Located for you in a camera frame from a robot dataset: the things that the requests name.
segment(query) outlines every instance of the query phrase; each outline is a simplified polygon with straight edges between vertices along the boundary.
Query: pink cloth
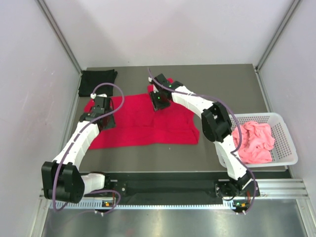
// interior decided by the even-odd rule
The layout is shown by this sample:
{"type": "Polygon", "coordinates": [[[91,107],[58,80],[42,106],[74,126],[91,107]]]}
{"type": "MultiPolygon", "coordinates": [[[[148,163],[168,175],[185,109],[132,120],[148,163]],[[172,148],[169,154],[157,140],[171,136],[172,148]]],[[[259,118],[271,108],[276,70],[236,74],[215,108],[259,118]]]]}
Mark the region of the pink cloth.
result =
{"type": "MultiPolygon", "coordinates": [[[[242,134],[241,147],[238,154],[241,160],[247,164],[261,164],[272,161],[270,150],[272,150],[275,139],[271,135],[270,125],[258,124],[250,121],[240,126],[242,134]]],[[[234,144],[239,143],[237,127],[233,131],[234,144]]]]}

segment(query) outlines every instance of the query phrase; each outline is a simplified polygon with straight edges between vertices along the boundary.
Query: white panel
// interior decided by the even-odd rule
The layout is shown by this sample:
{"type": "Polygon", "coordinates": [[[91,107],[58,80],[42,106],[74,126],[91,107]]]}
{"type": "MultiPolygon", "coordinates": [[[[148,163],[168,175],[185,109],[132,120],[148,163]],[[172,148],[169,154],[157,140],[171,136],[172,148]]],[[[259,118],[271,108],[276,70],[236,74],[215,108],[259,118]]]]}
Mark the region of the white panel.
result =
{"type": "Polygon", "coordinates": [[[0,235],[23,237],[79,76],[36,1],[1,1],[0,31],[0,235]]]}
{"type": "Polygon", "coordinates": [[[316,209],[316,1],[304,0],[262,68],[273,110],[281,114],[299,156],[292,167],[303,178],[316,209]]]}
{"type": "Polygon", "coordinates": [[[291,0],[46,0],[82,68],[257,64],[291,0]]]}

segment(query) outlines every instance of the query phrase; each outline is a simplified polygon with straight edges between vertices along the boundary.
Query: cable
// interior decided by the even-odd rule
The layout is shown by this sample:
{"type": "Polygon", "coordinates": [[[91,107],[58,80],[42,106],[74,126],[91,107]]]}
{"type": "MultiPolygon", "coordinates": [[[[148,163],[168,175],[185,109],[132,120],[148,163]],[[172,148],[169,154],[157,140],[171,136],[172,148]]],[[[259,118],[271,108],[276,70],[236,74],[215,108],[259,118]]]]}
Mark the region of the cable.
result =
{"type": "Polygon", "coordinates": [[[224,200],[224,201],[232,201],[235,197],[236,196],[232,196],[230,199],[225,199],[225,198],[222,197],[222,200],[224,200]]]}
{"type": "Polygon", "coordinates": [[[61,166],[63,165],[63,162],[64,160],[66,159],[69,151],[71,150],[71,148],[73,147],[73,145],[75,144],[76,140],[79,138],[79,136],[81,135],[81,133],[89,126],[91,125],[92,123],[96,122],[97,120],[99,119],[102,119],[106,116],[109,116],[111,114],[114,114],[116,111],[118,111],[124,104],[124,101],[125,101],[125,97],[124,97],[124,94],[123,94],[123,91],[117,86],[117,85],[114,85],[112,83],[101,83],[99,85],[97,85],[94,90],[93,90],[93,93],[96,91],[96,89],[98,89],[99,87],[103,86],[103,85],[111,85],[113,87],[115,87],[116,89],[119,90],[119,92],[121,93],[122,95],[122,102],[121,104],[113,111],[111,112],[108,112],[104,115],[101,115],[95,119],[93,119],[92,121],[90,121],[89,123],[87,123],[81,130],[80,132],[77,134],[77,136],[74,138],[73,142],[70,144],[70,146],[68,147],[68,149],[66,150],[65,154],[63,155],[62,159],[60,160],[60,163],[58,164],[57,166],[57,170],[56,170],[56,174],[55,174],[55,178],[54,178],[54,183],[53,183],[53,197],[52,197],[52,202],[53,202],[53,209],[55,212],[57,211],[61,211],[62,209],[64,209],[66,206],[67,206],[67,202],[59,209],[56,208],[56,188],[57,188],[57,181],[58,181],[58,176],[59,176],[59,173],[60,173],[60,169],[61,169],[61,166]]]}
{"type": "Polygon", "coordinates": [[[170,89],[170,88],[168,88],[168,87],[166,87],[166,86],[161,85],[161,84],[153,77],[150,68],[148,68],[148,73],[149,73],[149,76],[151,77],[151,79],[152,79],[158,86],[160,86],[161,88],[163,88],[163,89],[165,89],[165,90],[168,90],[168,91],[174,92],[174,93],[179,93],[179,94],[182,94],[182,95],[190,95],[190,96],[195,96],[195,97],[201,97],[201,98],[204,98],[204,99],[209,98],[209,99],[212,100],[212,101],[217,101],[217,102],[219,102],[220,104],[222,104],[222,105],[227,109],[227,111],[231,114],[231,116],[233,117],[233,119],[234,119],[234,121],[235,121],[235,123],[236,123],[236,127],[237,127],[238,133],[239,133],[239,143],[238,143],[238,146],[236,147],[235,150],[231,151],[231,154],[232,154],[232,155],[239,161],[239,163],[240,163],[243,167],[245,167],[245,169],[250,173],[251,178],[253,179],[253,184],[254,184],[254,185],[253,185],[253,186],[254,186],[253,198],[252,198],[252,201],[251,201],[251,203],[250,203],[248,209],[245,211],[245,214],[248,213],[249,210],[252,208],[253,203],[254,203],[254,201],[255,201],[255,196],[256,196],[256,194],[257,194],[257,184],[256,184],[256,178],[255,178],[253,172],[248,168],[247,165],[245,165],[245,164],[241,161],[241,159],[239,159],[239,158],[234,154],[236,151],[238,151],[238,150],[240,149],[241,143],[242,143],[242,134],[241,134],[240,124],[239,124],[239,122],[238,122],[238,120],[237,120],[237,118],[236,118],[234,112],[231,110],[231,108],[229,108],[229,106],[228,106],[227,104],[225,104],[225,102],[223,102],[223,101],[220,100],[219,98],[216,98],[216,97],[210,96],[210,95],[188,94],[188,93],[185,93],[185,92],[182,92],[182,91],[176,91],[176,90],[170,89]]]}
{"type": "Polygon", "coordinates": [[[82,214],[85,214],[85,213],[91,213],[91,212],[100,213],[102,216],[111,213],[111,212],[114,210],[114,208],[116,208],[116,206],[119,204],[120,199],[121,199],[121,195],[119,194],[118,191],[115,191],[115,190],[96,190],[96,191],[92,191],[90,194],[99,194],[99,193],[113,193],[113,194],[117,194],[117,195],[118,195],[118,200],[115,202],[115,204],[112,206],[112,208],[109,209],[107,212],[102,212],[102,213],[100,213],[100,212],[98,212],[98,211],[96,212],[95,210],[82,211],[82,212],[78,213],[77,215],[73,216],[72,218],[70,218],[68,221],[66,221],[66,222],[65,222],[62,226],[60,226],[59,228],[54,228],[54,227],[52,226],[52,222],[51,222],[52,219],[50,219],[50,220],[49,220],[49,225],[50,225],[50,228],[53,230],[53,232],[58,232],[58,231],[60,231],[60,229],[62,229],[63,227],[65,227],[69,222],[71,222],[72,220],[74,220],[74,219],[77,218],[78,216],[81,216],[82,214]]]}
{"type": "Polygon", "coordinates": [[[250,192],[247,191],[247,202],[248,202],[248,203],[250,203],[250,199],[251,199],[251,197],[250,197],[250,192]]]}
{"type": "Polygon", "coordinates": [[[111,107],[112,107],[112,109],[114,109],[114,102],[113,102],[112,98],[110,98],[110,100],[111,100],[111,107]]]}

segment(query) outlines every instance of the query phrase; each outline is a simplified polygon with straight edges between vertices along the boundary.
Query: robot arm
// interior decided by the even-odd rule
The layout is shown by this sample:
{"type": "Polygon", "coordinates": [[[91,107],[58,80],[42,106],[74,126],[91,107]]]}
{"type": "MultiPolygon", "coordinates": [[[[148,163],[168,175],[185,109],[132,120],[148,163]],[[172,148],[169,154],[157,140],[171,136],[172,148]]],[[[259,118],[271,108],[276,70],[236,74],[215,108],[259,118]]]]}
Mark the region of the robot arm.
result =
{"type": "Polygon", "coordinates": [[[185,94],[167,91],[149,78],[149,82],[154,85],[154,90],[150,93],[154,109],[166,108],[170,105],[169,101],[172,100],[199,116],[205,137],[216,143],[223,155],[228,176],[231,178],[229,183],[231,190],[234,191],[234,195],[242,193],[252,181],[252,178],[247,169],[236,159],[240,159],[239,155],[236,154],[235,157],[231,154],[231,151],[235,149],[235,145],[231,129],[232,123],[226,108],[218,102],[209,101],[198,96],[190,96],[194,93],[177,81],[170,83],[163,74],[158,75],[155,80],[165,87],[185,94]]]}
{"type": "Polygon", "coordinates": [[[104,174],[90,173],[81,176],[79,173],[82,158],[92,141],[99,135],[101,130],[115,126],[113,116],[90,123],[95,118],[113,110],[111,98],[107,98],[104,94],[95,96],[94,103],[91,112],[84,113],[80,117],[75,132],[60,154],[52,162],[45,162],[42,166],[41,172],[45,198],[52,199],[53,182],[57,167],[61,162],[62,166],[56,188],[56,200],[78,203],[83,195],[93,190],[104,188],[104,174]]]}

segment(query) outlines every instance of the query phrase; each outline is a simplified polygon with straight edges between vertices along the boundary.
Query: plastic basket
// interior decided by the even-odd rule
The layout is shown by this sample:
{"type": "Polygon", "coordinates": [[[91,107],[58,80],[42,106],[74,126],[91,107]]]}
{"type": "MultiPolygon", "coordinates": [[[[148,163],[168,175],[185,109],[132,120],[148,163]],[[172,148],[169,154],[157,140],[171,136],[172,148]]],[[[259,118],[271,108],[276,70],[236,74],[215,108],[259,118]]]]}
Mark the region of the plastic basket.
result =
{"type": "MultiPolygon", "coordinates": [[[[269,167],[269,166],[281,166],[292,165],[298,160],[296,149],[290,133],[287,129],[282,117],[276,113],[258,113],[258,114],[237,114],[235,115],[240,125],[245,122],[256,121],[258,123],[267,123],[271,127],[272,136],[275,138],[274,148],[270,151],[272,156],[272,162],[265,164],[247,164],[248,167],[269,167]]],[[[230,116],[232,121],[232,130],[235,129],[236,123],[230,116]]],[[[226,167],[222,158],[220,150],[216,147],[216,153],[219,158],[219,162],[222,166],[226,167]]]]}

